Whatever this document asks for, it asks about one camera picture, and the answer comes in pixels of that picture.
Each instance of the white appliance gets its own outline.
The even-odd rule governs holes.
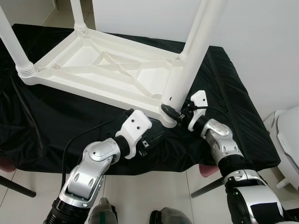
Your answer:
[[[276,187],[290,183],[299,191],[299,107],[275,111],[264,124],[281,160],[278,168],[285,176]]]

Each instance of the white wall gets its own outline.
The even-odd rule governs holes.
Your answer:
[[[53,0],[0,0],[10,25],[41,25],[54,10]]]
[[[93,0],[97,30],[185,41],[198,0]],[[223,46],[264,119],[299,104],[299,1],[229,0]]]

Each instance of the chair leg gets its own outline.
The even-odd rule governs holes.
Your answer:
[[[0,185],[3,185],[4,187],[10,188],[12,190],[15,190],[15,191],[17,191],[21,194],[27,195],[29,197],[36,196],[35,192],[33,192],[15,182],[12,182],[11,180],[4,178],[3,176],[0,176]]]
[[[223,185],[223,177],[221,177],[218,180],[216,180],[216,181],[214,181],[214,182],[212,182],[212,183],[204,186],[203,188],[201,188],[201,189],[193,192],[191,194],[191,197],[192,198],[196,198],[196,197],[198,197],[200,195],[203,195],[204,193],[209,192],[209,191],[211,191],[211,190],[213,190],[213,189],[215,189],[217,187],[220,187],[222,185]]]

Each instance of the wrinkled black fabric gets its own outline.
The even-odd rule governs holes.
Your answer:
[[[34,63],[72,32],[66,28],[20,24],[13,25],[13,30]],[[181,42],[118,36],[176,53],[184,47]],[[0,60],[0,155],[8,156],[18,169],[61,172],[63,149],[71,138],[123,111],[47,86],[25,85],[17,76],[14,63],[2,43]],[[219,108],[233,118],[236,124],[233,130],[237,132],[234,133],[235,140],[239,146],[243,145],[242,151],[257,170],[279,164],[269,134],[223,48],[209,48],[189,97],[197,90],[206,91],[209,106]],[[232,128],[231,122],[217,111],[208,110],[206,116]],[[69,149],[67,170],[77,164],[87,144],[114,136],[123,121],[116,121],[76,140]],[[209,145],[198,133],[180,127],[167,129],[155,121],[147,135],[155,136],[161,131],[166,132],[165,138],[145,158],[137,155],[131,160],[120,160],[110,167],[107,174],[137,175],[152,170],[180,172],[198,163],[214,164]]]

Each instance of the white pipe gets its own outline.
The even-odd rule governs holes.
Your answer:
[[[37,73],[37,69],[27,58],[23,48],[21,47],[13,29],[11,28],[1,6],[0,6],[0,38],[7,48],[10,56],[14,60],[15,68],[21,76],[31,76]]]
[[[210,39],[216,30],[228,0],[209,0],[205,14],[197,30],[180,79],[173,88],[171,100],[166,103],[179,112],[209,47]]]
[[[80,0],[71,0],[71,8],[73,10],[75,20],[74,29],[85,31],[87,26],[84,22]]]
[[[198,11],[196,13],[194,22],[192,24],[190,33],[189,33],[188,38],[187,38],[186,44],[184,46],[184,49],[183,49],[182,53],[179,56],[181,59],[186,60],[188,55],[189,55],[191,46],[192,46],[194,38],[195,38],[195,35],[197,33],[197,30],[199,29],[200,23],[201,23],[202,18],[205,14],[206,7],[207,7],[208,3],[209,3],[209,0],[201,0],[201,2],[200,2]]]

